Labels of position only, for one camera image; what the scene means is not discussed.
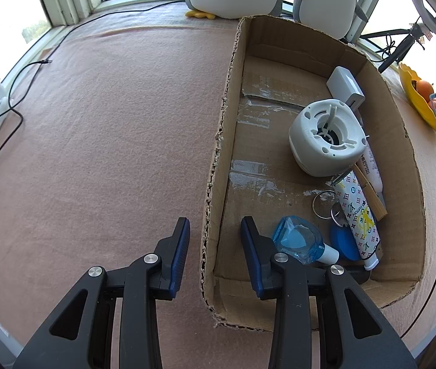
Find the cardboard box tray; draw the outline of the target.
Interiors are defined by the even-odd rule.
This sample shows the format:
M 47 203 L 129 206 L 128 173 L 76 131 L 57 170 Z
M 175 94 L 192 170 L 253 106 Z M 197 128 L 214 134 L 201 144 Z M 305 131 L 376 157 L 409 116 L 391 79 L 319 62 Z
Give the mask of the cardboard box tray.
M 327 234 L 319 214 L 355 217 L 364 290 L 397 328 L 417 314 L 426 214 L 406 119 L 374 64 L 297 22 L 240 20 L 205 198 L 200 289 L 216 323 L 268 331 L 275 304 L 252 289 L 240 243 L 251 216 L 271 236 L 284 216 Z

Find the blue round disc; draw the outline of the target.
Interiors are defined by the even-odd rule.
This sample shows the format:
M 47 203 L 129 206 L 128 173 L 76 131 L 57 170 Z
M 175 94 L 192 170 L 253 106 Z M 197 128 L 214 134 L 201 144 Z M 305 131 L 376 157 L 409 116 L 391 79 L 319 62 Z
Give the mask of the blue round disc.
M 331 246 L 338 250 L 341 259 L 352 262 L 361 260 L 361 254 L 358 251 L 350 228 L 339 227 L 332 222 L 329 228 L 329 237 Z

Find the silver key with ring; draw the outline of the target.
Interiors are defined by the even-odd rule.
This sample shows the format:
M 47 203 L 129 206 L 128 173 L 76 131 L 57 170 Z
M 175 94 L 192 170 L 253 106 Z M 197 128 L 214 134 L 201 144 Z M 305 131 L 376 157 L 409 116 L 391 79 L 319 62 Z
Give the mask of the silver key with ring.
M 333 177 L 327 182 L 327 189 L 319 191 L 313 197 L 311 209 L 314 215 L 324 221 L 332 221 L 339 228 L 348 225 L 344 211 L 341 208 L 339 197 L 334 186 L 340 182 L 338 177 Z

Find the black tripod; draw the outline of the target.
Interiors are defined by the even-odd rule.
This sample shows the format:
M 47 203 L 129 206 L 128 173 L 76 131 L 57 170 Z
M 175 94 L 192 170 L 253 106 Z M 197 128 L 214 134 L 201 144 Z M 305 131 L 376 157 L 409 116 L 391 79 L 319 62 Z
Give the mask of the black tripod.
M 376 44 L 374 42 L 376 38 L 384 38 L 386 45 L 381 47 Z M 431 32 L 422 22 L 412 24 L 409 29 L 398 28 L 361 34 L 360 36 L 361 40 L 369 42 L 376 48 L 376 54 L 381 54 L 381 59 L 373 61 L 373 63 L 379 63 L 377 68 L 379 73 L 383 73 L 394 63 L 399 64 L 402 62 L 415 43 L 424 48 L 423 38 L 431 39 Z

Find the pink felt table mat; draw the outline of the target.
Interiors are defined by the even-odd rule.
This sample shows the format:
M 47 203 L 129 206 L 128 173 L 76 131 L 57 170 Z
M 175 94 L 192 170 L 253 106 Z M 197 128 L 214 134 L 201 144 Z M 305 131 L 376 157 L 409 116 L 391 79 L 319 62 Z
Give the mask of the pink felt table mat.
M 14 93 L 0 131 L 0 338 L 13 356 L 93 266 L 123 268 L 184 216 L 182 284 L 157 319 L 166 368 L 265 368 L 272 329 L 216 323 L 200 289 L 205 198 L 240 21 L 183 4 L 77 28 Z M 436 133 L 394 99 L 415 146 L 426 257 L 408 347 L 436 320 Z

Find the patterned white tube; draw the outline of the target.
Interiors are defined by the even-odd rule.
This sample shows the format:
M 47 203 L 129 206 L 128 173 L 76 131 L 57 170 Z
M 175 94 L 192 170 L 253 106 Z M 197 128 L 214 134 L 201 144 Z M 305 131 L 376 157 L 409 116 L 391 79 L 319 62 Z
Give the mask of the patterned white tube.
M 367 199 L 353 171 L 333 186 L 364 268 L 372 271 L 378 264 L 377 248 L 381 242 Z

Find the yellow fruit tray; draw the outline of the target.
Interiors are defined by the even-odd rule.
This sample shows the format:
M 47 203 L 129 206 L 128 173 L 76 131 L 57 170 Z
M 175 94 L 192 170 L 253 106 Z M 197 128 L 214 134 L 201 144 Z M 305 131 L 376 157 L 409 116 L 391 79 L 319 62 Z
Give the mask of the yellow fruit tray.
M 415 71 L 408 65 L 400 62 L 398 64 L 399 77 L 406 97 L 413 108 L 419 113 L 422 119 L 434 130 L 436 130 L 436 114 L 429 107 L 431 99 L 436 98 L 436 94 L 431 95 L 431 99 L 427 102 L 417 91 L 416 81 L 422 80 Z

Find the pink cream tube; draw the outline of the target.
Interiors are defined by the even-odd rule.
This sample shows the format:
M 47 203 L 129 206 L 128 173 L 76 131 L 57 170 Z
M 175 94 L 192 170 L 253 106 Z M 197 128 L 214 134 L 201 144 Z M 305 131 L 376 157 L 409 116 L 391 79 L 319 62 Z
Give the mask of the pink cream tube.
M 385 205 L 382 177 L 369 143 L 367 143 L 366 149 L 357 164 L 372 185 L 382 204 Z

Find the clear blue spray bottle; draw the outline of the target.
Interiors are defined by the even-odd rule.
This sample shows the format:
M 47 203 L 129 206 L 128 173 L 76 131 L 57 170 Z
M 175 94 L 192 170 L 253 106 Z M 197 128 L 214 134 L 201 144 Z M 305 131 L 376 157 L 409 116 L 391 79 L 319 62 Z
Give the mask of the clear blue spray bottle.
M 338 250 L 324 243 L 319 229 L 299 216 L 280 219 L 272 240 L 279 252 L 295 257 L 303 265 L 333 265 L 340 258 Z

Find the white charger plug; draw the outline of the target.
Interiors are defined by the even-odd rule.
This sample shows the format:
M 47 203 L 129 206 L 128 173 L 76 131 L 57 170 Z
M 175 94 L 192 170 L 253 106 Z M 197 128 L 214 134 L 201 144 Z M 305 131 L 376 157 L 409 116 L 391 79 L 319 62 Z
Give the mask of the white charger plug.
M 335 67 L 332 71 L 327 79 L 327 88 L 333 98 L 344 102 L 353 111 L 356 111 L 366 99 L 351 71 L 341 66 Z

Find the white round plastic device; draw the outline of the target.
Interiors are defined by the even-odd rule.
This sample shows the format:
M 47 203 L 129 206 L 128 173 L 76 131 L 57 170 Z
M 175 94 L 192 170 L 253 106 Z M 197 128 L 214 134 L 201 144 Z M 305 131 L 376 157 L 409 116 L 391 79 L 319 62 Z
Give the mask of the white round plastic device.
M 332 177 L 351 168 L 364 153 L 367 136 L 353 111 L 338 99 L 310 103 L 288 132 L 299 167 L 313 177 Z

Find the wooden clothespin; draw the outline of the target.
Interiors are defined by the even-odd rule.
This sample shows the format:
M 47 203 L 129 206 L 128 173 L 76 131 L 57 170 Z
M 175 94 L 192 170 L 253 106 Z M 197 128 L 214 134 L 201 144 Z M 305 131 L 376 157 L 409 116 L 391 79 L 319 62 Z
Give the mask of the wooden clothespin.
M 376 194 L 375 189 L 368 181 L 365 174 L 361 171 L 361 169 L 356 164 L 353 166 L 352 169 L 361 186 L 361 190 L 363 191 L 365 198 L 367 199 L 369 208 L 371 209 L 374 217 L 376 218 L 376 221 L 380 222 L 388 214 L 384 203 Z

